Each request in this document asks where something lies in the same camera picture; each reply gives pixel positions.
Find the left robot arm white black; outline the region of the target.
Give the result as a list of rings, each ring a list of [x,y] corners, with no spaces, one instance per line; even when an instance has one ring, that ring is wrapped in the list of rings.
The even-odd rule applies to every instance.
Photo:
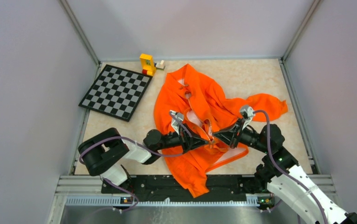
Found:
[[[79,145],[79,162],[86,166],[89,175],[99,176],[119,193],[124,193],[130,187],[130,176],[118,163],[121,159],[150,165],[163,156],[160,150],[178,147],[180,151],[175,156],[181,156],[207,143],[187,126],[168,134],[150,130],[142,144],[121,136],[116,128],[109,128]]]

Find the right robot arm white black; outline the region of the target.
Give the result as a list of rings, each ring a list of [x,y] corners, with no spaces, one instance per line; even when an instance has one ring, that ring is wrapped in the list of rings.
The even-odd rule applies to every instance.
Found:
[[[347,212],[333,202],[283,146],[285,138],[276,124],[265,125],[260,133],[235,124],[213,136],[230,147],[244,144],[265,153],[252,188],[276,195],[305,223],[357,224],[357,213]]]

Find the orange zip-up jacket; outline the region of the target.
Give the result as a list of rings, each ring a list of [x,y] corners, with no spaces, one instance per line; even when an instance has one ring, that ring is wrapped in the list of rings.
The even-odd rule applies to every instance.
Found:
[[[182,152],[181,147],[164,149],[165,162],[178,183],[199,197],[208,192],[207,172],[245,157],[249,149],[239,144],[235,155],[227,157],[229,146],[212,137],[217,132],[234,124],[241,117],[240,109],[249,105],[257,114],[256,122],[276,120],[288,111],[286,101],[260,93],[243,98],[226,98],[222,87],[212,78],[198,72],[189,64],[165,77],[165,82],[156,99],[154,120],[157,130],[163,134],[173,131],[170,111],[184,115],[189,130],[207,141],[205,146]]]

